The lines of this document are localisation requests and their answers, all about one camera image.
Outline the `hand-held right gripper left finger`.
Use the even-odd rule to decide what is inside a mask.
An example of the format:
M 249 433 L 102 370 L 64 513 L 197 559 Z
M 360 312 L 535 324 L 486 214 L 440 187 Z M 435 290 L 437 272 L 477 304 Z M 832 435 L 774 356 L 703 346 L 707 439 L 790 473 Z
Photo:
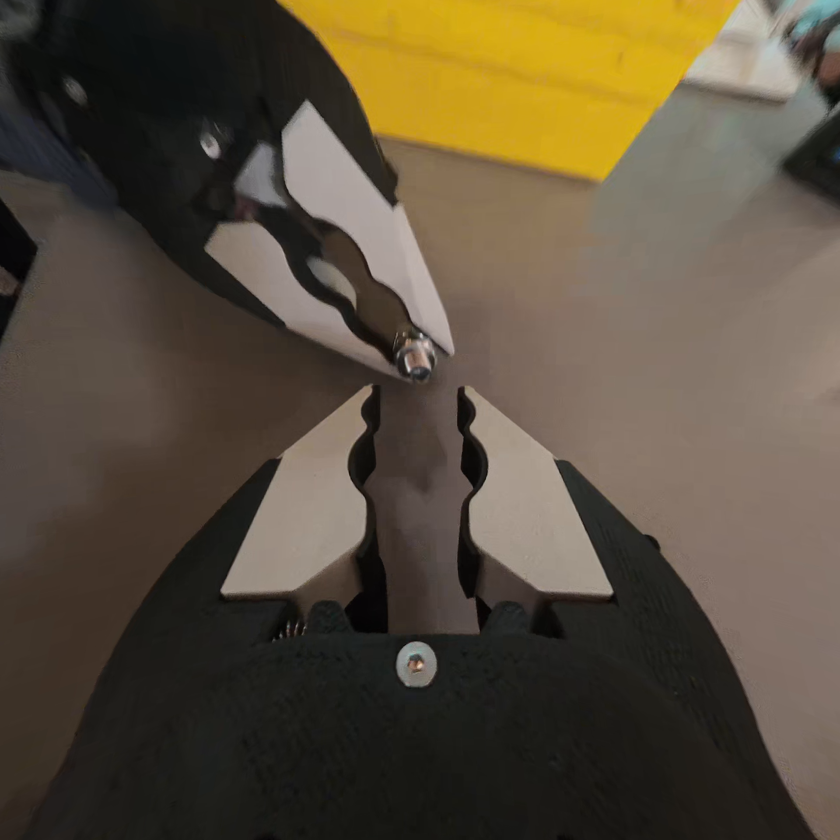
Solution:
M 364 633 L 389 616 L 375 509 L 376 385 L 362 387 L 276 459 L 267 489 L 220 588 L 227 601 L 281 600 L 300 617 L 337 602 Z

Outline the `silver hex nut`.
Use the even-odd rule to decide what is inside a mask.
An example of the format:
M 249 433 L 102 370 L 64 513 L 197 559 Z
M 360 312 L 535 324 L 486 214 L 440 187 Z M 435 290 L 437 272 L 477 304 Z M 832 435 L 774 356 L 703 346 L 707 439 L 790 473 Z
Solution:
M 437 364 L 435 342 L 415 328 L 405 329 L 395 336 L 392 355 L 397 373 L 416 384 L 428 382 Z

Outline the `yellow plastic bin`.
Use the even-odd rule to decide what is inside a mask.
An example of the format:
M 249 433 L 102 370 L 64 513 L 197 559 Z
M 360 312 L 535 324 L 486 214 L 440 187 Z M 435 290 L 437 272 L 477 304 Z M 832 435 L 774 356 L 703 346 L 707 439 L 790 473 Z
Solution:
M 602 182 L 734 1 L 289 1 L 375 133 Z

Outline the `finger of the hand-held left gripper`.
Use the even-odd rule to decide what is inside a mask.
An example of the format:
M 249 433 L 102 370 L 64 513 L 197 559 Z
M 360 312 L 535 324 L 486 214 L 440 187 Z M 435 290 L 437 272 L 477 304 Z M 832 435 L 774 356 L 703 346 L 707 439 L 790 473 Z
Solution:
M 384 198 L 310 101 L 282 130 L 281 146 L 288 195 L 310 216 L 348 234 L 411 321 L 453 355 L 448 316 L 404 205 Z
M 304 289 L 280 244 L 258 223 L 219 224 L 205 251 L 278 316 L 288 330 L 374 371 L 398 378 L 393 363 L 353 334 L 336 308 Z

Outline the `dark box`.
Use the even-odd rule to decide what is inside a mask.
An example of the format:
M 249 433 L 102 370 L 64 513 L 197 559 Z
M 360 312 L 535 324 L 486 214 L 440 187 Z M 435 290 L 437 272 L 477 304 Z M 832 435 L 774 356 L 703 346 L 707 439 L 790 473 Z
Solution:
M 792 179 L 839 204 L 839 112 L 830 114 L 783 159 Z

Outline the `white box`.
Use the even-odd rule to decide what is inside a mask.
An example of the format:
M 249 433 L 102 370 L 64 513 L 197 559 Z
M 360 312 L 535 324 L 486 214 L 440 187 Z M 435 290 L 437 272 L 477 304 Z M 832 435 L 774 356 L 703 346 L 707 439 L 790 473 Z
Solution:
M 681 83 L 723 97 L 779 106 L 802 87 L 804 71 L 784 44 L 786 29 L 809 1 L 744 1 Z

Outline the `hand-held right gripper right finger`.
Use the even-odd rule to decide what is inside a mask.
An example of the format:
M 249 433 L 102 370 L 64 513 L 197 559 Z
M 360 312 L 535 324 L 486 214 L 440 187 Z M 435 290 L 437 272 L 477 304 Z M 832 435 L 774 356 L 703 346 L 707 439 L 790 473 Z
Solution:
M 556 602 L 614 598 L 557 460 L 471 386 L 457 393 L 460 468 L 470 489 L 458 531 L 458 581 L 479 628 L 500 604 L 527 624 Z

